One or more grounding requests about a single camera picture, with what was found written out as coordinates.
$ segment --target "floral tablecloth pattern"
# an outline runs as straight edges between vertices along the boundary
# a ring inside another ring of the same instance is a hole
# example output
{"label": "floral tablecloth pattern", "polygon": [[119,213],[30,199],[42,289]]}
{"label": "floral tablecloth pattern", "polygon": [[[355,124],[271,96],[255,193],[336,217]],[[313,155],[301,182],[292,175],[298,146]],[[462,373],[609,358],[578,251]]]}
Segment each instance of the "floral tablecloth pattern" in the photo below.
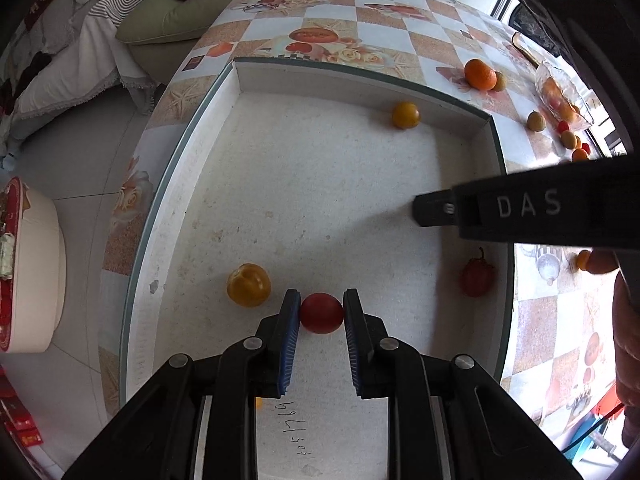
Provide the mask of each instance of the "floral tablecloth pattern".
{"label": "floral tablecloth pattern", "polygon": [[[153,192],[186,125],[229,60],[318,60],[446,92],[493,115],[507,169],[521,171],[555,164],[569,154],[551,130],[532,132],[524,125],[532,110],[542,110],[542,103],[533,68],[511,45],[513,32],[453,0],[234,0],[166,88],[113,211],[102,265],[98,338],[108,412],[118,409],[122,314]],[[475,57],[506,76],[505,91],[468,86],[463,67]],[[549,252],[561,265],[551,280],[538,270],[541,255]],[[576,273],[570,266],[572,252],[516,247],[518,283],[502,386],[543,428],[548,425],[549,434],[564,429],[614,379],[612,277]]]}

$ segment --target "hand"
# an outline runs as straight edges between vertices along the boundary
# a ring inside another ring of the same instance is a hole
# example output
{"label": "hand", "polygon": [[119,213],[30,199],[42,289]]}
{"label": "hand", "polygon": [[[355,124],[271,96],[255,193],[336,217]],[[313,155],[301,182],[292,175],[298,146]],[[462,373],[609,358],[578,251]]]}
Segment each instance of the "hand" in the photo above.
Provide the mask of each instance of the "hand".
{"label": "hand", "polygon": [[[591,274],[605,274],[618,268],[610,251],[594,250],[587,262]],[[616,393],[625,405],[622,442],[631,447],[640,434],[640,316],[631,308],[622,274],[613,289],[613,341],[616,358]]]}

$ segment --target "screw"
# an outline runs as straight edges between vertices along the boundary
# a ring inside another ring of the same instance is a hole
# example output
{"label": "screw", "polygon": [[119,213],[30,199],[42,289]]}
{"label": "screw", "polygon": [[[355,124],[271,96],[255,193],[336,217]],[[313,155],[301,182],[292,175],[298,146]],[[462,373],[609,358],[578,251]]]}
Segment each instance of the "screw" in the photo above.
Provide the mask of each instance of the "screw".
{"label": "screw", "polygon": [[242,344],[247,350],[257,350],[262,346],[262,339],[259,337],[248,337]]}
{"label": "screw", "polygon": [[171,368],[182,368],[189,362],[189,358],[186,354],[176,354],[169,358],[169,366]]}
{"label": "screw", "polygon": [[468,355],[459,355],[454,362],[458,368],[462,368],[463,370],[471,370],[476,364],[474,359]]}
{"label": "screw", "polygon": [[380,340],[380,348],[383,350],[396,350],[399,346],[398,340],[392,337],[385,337]]}

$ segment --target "cherry tomato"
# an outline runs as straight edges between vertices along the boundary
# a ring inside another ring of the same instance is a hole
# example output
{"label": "cherry tomato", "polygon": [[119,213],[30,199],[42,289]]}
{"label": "cherry tomato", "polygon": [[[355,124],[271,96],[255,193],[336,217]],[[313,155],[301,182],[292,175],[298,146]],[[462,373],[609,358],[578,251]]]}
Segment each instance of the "cherry tomato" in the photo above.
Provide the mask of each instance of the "cherry tomato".
{"label": "cherry tomato", "polygon": [[567,131],[568,129],[569,129],[569,123],[567,121],[560,121],[558,123],[558,126],[556,126],[556,130],[558,131],[559,134]]}
{"label": "cherry tomato", "polygon": [[258,306],[271,294],[271,281],[261,266],[242,264],[226,280],[226,293],[240,306]]}
{"label": "cherry tomato", "polygon": [[340,301],[330,294],[315,292],[300,305],[300,323],[309,332],[329,334],[340,328],[344,310]]}
{"label": "cherry tomato", "polygon": [[484,296],[495,281],[495,267],[484,259],[482,247],[480,252],[480,258],[471,258],[460,274],[460,288],[471,298]]}

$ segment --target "red tomato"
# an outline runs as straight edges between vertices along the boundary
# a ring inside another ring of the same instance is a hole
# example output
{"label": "red tomato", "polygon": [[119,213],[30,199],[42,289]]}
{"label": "red tomato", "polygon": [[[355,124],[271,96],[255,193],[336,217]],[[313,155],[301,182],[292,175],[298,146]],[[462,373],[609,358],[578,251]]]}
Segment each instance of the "red tomato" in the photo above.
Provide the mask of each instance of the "red tomato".
{"label": "red tomato", "polygon": [[315,292],[300,305],[300,323],[309,332],[329,334],[342,324],[344,310],[340,301],[330,294]]}
{"label": "red tomato", "polygon": [[559,134],[569,130],[569,123],[567,121],[560,121],[558,123],[558,126],[556,127],[556,130],[558,131]]}
{"label": "red tomato", "polygon": [[460,288],[472,298],[484,296],[495,281],[495,267],[484,259],[482,247],[480,251],[480,258],[471,258],[460,274]]}

